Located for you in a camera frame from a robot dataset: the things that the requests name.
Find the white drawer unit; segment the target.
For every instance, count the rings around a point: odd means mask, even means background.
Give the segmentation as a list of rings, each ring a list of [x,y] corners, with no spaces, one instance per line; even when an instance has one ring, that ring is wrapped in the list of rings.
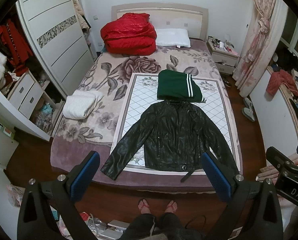
[[[26,118],[30,118],[43,94],[41,85],[30,72],[26,72],[15,83],[9,93],[9,102]]]

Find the white bedside nightstand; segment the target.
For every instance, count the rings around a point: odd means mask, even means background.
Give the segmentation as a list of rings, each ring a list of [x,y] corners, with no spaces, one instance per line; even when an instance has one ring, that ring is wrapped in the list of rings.
[[[208,36],[206,44],[218,71],[225,75],[232,75],[239,57],[235,53],[227,51],[225,47],[221,48],[220,42],[219,39]]]

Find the person foot sandal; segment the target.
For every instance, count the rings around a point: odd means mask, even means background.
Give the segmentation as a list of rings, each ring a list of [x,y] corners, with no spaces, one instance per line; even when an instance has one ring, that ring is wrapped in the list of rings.
[[[150,206],[146,199],[141,199],[138,202],[138,209],[141,214],[151,214]]]
[[[178,209],[177,202],[175,202],[174,200],[171,200],[169,204],[167,204],[165,213],[176,213],[177,209]]]

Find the white pillow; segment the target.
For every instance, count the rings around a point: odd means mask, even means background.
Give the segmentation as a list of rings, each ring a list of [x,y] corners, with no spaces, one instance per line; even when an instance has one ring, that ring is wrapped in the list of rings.
[[[163,47],[190,48],[191,42],[186,29],[155,29],[157,38],[156,45]]]

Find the grey white slipper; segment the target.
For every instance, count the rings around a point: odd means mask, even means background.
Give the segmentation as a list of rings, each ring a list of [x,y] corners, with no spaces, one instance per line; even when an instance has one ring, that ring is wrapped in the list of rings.
[[[252,101],[249,98],[243,98],[245,106],[249,109],[253,109]]]
[[[244,107],[242,109],[242,114],[248,118],[248,120],[250,120],[251,122],[255,122],[256,120],[256,117],[254,115],[254,112],[253,110],[250,108],[250,107]]]

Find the bed with floral blanket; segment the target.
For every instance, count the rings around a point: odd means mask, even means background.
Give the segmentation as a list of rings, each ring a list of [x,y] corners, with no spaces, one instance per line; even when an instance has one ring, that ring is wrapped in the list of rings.
[[[162,70],[191,74],[205,102],[157,99]],[[209,150],[242,172],[233,109],[206,42],[157,47],[149,56],[103,53],[80,90],[103,94],[83,120],[62,118],[51,146],[51,166],[69,171],[90,151],[101,158],[94,181],[137,190],[212,189],[201,162]]]

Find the green striped folded garment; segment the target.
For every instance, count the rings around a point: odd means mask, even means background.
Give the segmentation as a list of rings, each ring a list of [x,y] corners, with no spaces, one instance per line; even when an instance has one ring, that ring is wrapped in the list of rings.
[[[162,70],[158,74],[157,99],[205,102],[201,89],[191,74]]]

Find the person left foot sandal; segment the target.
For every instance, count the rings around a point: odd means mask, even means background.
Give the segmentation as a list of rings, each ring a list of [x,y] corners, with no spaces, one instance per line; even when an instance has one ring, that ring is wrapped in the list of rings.
[[[150,206],[146,199],[141,199],[138,202],[138,209],[141,214],[151,214]]]

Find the white sliding wardrobe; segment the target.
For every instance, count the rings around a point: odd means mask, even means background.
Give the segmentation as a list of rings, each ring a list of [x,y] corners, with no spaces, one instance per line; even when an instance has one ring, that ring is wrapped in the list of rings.
[[[72,0],[18,0],[16,10],[35,57],[63,97],[94,64]]]

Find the beige bed headboard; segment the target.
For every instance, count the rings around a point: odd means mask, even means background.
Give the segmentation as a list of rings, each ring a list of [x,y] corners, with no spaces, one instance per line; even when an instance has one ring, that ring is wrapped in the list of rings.
[[[149,21],[156,29],[186,29],[189,37],[203,41],[208,37],[209,11],[206,8],[180,3],[128,3],[112,6],[111,18],[117,20],[128,12],[149,14]]]

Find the white folded knit sweater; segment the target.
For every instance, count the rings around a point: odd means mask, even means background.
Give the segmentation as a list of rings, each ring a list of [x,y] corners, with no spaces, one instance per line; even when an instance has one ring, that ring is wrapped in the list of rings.
[[[97,90],[75,90],[66,99],[63,115],[67,119],[83,120],[90,115],[102,98],[103,94]]]

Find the dark sneaker on floor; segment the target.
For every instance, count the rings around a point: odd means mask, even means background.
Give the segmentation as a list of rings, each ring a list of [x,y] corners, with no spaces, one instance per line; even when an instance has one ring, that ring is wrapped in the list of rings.
[[[231,88],[231,83],[225,77],[222,78],[222,81],[226,87]]]

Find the left grey white slipper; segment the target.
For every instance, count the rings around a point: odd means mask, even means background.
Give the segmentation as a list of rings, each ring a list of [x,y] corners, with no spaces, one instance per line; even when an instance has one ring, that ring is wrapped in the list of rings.
[[[250,108],[250,107],[244,107],[242,109],[242,114],[248,118],[248,120],[250,120],[251,122],[255,122],[256,120],[256,117],[254,115],[254,112],[253,110]]]

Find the red pink padded jacket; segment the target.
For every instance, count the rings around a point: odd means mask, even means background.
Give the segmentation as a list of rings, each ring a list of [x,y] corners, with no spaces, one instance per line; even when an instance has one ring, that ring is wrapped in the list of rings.
[[[298,96],[298,89],[292,76],[283,69],[281,69],[278,72],[273,72],[271,74],[269,83],[266,87],[266,92],[270,96],[275,96],[276,92],[278,91],[281,85],[286,85],[286,87],[288,87],[288,89],[291,90],[292,94]]]

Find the person right foot sandal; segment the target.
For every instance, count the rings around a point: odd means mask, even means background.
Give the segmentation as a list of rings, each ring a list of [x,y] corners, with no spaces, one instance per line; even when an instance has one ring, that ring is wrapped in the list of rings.
[[[176,213],[177,209],[178,209],[177,202],[175,202],[174,200],[171,200],[169,204],[167,204],[165,213]]]

